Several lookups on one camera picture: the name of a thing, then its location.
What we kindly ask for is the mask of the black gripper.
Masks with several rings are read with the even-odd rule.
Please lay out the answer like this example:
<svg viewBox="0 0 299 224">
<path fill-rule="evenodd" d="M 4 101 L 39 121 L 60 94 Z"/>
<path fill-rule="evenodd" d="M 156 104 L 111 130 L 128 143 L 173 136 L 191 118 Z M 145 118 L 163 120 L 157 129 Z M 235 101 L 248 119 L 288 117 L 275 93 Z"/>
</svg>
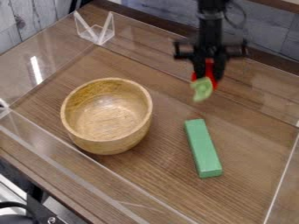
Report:
<svg viewBox="0 0 299 224">
<path fill-rule="evenodd" d="M 220 81 L 225 70 L 227 58 L 244 57 L 248 53 L 248 42 L 241 37 L 229 38 L 224 36 L 223 20 L 228 19 L 224 11 L 204 11 L 197 18 L 200 22 L 197 33 L 189 38 L 176 39 L 172 42 L 173 58 L 176 60 L 192 61 L 197 79 L 205 76 L 205 59 L 215 58 L 213 77 L 216 81 Z"/>
</svg>

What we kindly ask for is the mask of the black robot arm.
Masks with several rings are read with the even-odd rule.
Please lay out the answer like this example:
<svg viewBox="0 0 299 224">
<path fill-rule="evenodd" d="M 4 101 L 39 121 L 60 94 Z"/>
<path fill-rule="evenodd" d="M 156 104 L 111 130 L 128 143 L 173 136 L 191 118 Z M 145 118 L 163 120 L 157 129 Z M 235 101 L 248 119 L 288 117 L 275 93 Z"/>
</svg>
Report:
<svg viewBox="0 0 299 224">
<path fill-rule="evenodd" d="M 243 58 L 248 54 L 248 42 L 244 38 L 228 40 L 224 38 L 223 21 L 239 28 L 243 21 L 235 24 L 227 16 L 227 7 L 232 0 L 197 0 L 199 32 L 193 38 L 177 39 L 172 42 L 173 58 L 192 63 L 192 78 L 209 78 L 219 83 L 231 58 Z"/>
</svg>

